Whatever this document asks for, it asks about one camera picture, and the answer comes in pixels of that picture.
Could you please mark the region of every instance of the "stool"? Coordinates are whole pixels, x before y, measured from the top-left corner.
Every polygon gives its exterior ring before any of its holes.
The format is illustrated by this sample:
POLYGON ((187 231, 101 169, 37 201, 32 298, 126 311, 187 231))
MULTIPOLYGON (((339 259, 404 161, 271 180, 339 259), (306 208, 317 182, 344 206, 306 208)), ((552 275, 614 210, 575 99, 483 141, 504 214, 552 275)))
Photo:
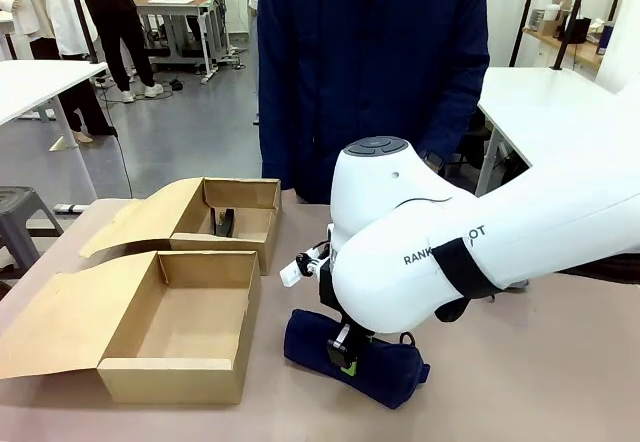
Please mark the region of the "stool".
POLYGON ((20 278, 38 261, 40 254, 31 239, 32 235, 58 237, 62 234, 62 227, 35 190, 31 187, 0 186, 0 248, 6 245, 18 263, 18 270, 0 270, 0 278, 20 278), (27 221, 39 210, 49 218, 53 229, 27 229, 27 221))

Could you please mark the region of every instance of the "wooden shelf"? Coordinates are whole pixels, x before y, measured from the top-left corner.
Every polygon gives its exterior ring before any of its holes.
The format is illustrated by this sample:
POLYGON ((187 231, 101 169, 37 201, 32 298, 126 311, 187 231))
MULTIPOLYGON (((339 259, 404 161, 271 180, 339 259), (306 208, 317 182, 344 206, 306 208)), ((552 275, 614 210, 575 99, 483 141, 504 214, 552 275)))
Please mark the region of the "wooden shelf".
MULTIPOLYGON (((540 35, 535 30, 522 29, 522 31, 525 34, 529 34, 530 36, 535 37, 541 42, 544 42, 545 44, 550 45, 551 47, 554 47, 556 49, 560 49, 562 45, 562 42, 560 42, 558 39, 555 39, 549 35, 540 35)), ((577 45, 573 44, 569 45, 569 47, 567 48, 565 57, 574 57, 575 54, 577 62, 589 66, 597 71, 600 69, 600 66, 602 65, 602 59, 604 58, 604 56, 598 55, 596 53, 597 50, 598 46, 592 44, 591 42, 577 45)))

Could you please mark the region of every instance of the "navy blue jacket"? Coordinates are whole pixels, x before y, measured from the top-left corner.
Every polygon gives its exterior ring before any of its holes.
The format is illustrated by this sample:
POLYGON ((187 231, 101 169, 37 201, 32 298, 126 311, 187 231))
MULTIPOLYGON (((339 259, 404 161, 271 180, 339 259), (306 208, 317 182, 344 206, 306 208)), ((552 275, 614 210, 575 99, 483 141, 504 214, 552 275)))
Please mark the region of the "navy blue jacket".
POLYGON ((259 0, 264 177, 328 203, 340 151, 395 135, 449 158, 489 64, 487 0, 259 0))

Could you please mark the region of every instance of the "gray circular cap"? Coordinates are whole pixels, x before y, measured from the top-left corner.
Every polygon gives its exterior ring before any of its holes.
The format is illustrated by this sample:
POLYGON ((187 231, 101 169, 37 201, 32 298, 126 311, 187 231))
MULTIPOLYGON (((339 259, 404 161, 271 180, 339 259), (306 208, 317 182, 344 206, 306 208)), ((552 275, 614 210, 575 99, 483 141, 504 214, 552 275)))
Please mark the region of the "gray circular cap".
POLYGON ((381 157, 395 154, 407 147, 409 143, 398 137, 369 137, 349 145, 344 152, 355 157, 381 157))

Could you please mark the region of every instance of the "gray floor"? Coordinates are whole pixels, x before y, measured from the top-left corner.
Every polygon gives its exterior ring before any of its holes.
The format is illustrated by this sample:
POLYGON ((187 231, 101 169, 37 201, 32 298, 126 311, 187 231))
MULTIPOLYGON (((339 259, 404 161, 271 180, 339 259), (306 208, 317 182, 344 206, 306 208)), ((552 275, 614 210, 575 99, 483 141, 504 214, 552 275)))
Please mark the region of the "gray floor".
MULTIPOLYGON (((243 54, 243 62, 248 59, 243 54)), ((160 72, 158 81, 166 83, 177 75, 184 90, 163 100, 109 104, 134 197, 146 197, 186 177, 260 175, 251 74, 250 67, 224 67, 208 85, 201 85, 198 75, 160 72)), ((133 87, 141 92, 139 83, 133 87)), ((107 97, 118 99, 119 91, 110 89, 107 97)), ((0 127, 0 185, 32 186, 50 206, 88 202, 74 155, 48 152, 58 136, 56 122, 19 120, 0 127)), ((112 137, 82 153, 99 197, 129 197, 112 137)))

